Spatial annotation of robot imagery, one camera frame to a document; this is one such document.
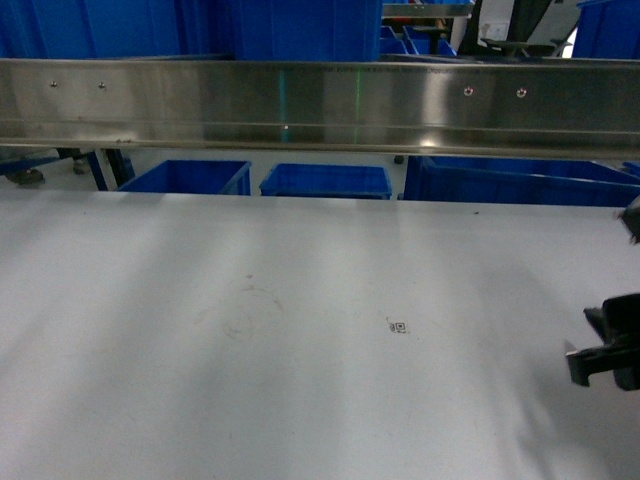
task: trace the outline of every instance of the white surface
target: white surface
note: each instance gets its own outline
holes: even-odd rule
[[[639,476],[639,394],[564,359],[640,287],[608,209],[1,192],[0,221],[3,480]]]

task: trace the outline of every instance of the black clamp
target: black clamp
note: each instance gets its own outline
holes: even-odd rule
[[[640,206],[636,201],[618,218],[631,233],[631,243],[640,243]],[[589,308],[584,313],[604,345],[567,353],[571,380],[588,387],[589,375],[613,370],[622,390],[640,389],[640,293],[609,298],[602,308]]]

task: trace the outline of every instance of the blue plastic crate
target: blue plastic crate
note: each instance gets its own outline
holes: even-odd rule
[[[640,59],[639,0],[593,0],[578,6],[574,58]]]
[[[381,0],[230,0],[239,60],[373,61]]]
[[[3,0],[0,55],[118,58],[228,53],[228,0]]]
[[[429,55],[431,48],[431,38],[426,32],[416,30],[413,26],[405,25],[404,40],[407,51],[411,55]],[[438,55],[456,56],[458,53],[445,39],[438,39]]]
[[[405,200],[624,207],[640,179],[587,161],[409,157]]]
[[[624,162],[623,164],[627,171],[631,175],[635,175],[636,177],[640,177],[640,163],[639,162]]]
[[[429,55],[431,51],[431,40],[430,39],[407,39],[407,51],[411,55]],[[444,38],[440,38],[438,40],[438,55],[446,55],[449,57],[455,57],[458,53],[453,49],[453,47],[447,42]]]
[[[402,54],[407,55],[407,47],[402,40],[397,38],[381,38],[380,54]]]
[[[276,165],[260,184],[266,197],[391,198],[383,167],[351,165]]]
[[[175,0],[183,54],[233,53],[228,0]]]
[[[398,36],[396,35],[396,32],[393,31],[393,28],[391,28],[388,25],[384,25],[380,28],[380,38],[395,38],[397,39]]]
[[[167,160],[120,187],[123,192],[251,195],[251,162]]]

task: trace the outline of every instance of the black plastic bracket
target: black plastic bracket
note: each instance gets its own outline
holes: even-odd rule
[[[606,300],[584,311],[604,345],[567,353],[571,380],[589,386],[589,376],[613,370],[622,390],[640,389],[640,293]]]

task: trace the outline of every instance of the metal guide rail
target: metal guide rail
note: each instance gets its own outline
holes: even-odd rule
[[[640,158],[640,62],[399,60],[0,60],[0,145]]]
[[[467,4],[386,4],[382,6],[382,18],[452,18],[467,17],[473,3]]]

